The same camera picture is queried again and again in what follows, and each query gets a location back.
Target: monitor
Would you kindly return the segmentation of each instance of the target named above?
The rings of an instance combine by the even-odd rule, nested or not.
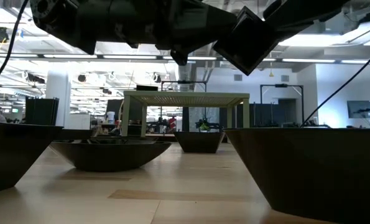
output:
[[[349,118],[370,118],[370,111],[360,112],[370,108],[370,101],[348,101],[348,116]]]
[[[157,86],[143,86],[136,85],[136,91],[158,91],[159,87]]]

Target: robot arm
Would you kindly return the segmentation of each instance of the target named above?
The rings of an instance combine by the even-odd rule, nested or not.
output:
[[[214,49],[249,75],[284,38],[325,21],[349,0],[276,0],[265,22],[248,8],[236,17],[199,0],[30,0],[35,24],[88,54],[96,41],[155,44],[179,64],[217,41]]]

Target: tv screen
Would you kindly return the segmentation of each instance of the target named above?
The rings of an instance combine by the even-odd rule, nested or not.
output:
[[[348,101],[348,116],[349,118],[370,118],[370,111],[360,112],[361,110],[369,109],[370,101]]]

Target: column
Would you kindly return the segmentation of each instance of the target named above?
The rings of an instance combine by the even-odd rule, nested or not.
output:
[[[243,99],[243,128],[249,128],[249,98]]]
[[[121,121],[121,136],[122,137],[128,136],[130,99],[131,99],[130,96],[124,96],[123,120]]]
[[[231,106],[228,106],[228,117],[227,117],[227,120],[228,120],[228,128],[232,128],[232,107]]]
[[[58,98],[59,106],[56,126],[68,127],[70,115],[70,95],[72,84],[66,70],[49,70],[47,76],[46,99]]]
[[[147,104],[142,104],[142,131],[141,137],[146,137],[146,126],[147,126]]]

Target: black frame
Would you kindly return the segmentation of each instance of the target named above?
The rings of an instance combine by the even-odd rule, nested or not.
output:
[[[303,85],[287,85],[287,84],[263,84],[259,85],[259,90],[261,94],[261,104],[263,104],[262,89],[264,86],[273,86],[274,88],[287,88],[287,87],[299,87],[301,89],[301,108],[302,108],[302,122],[305,122],[305,109],[303,107]]]

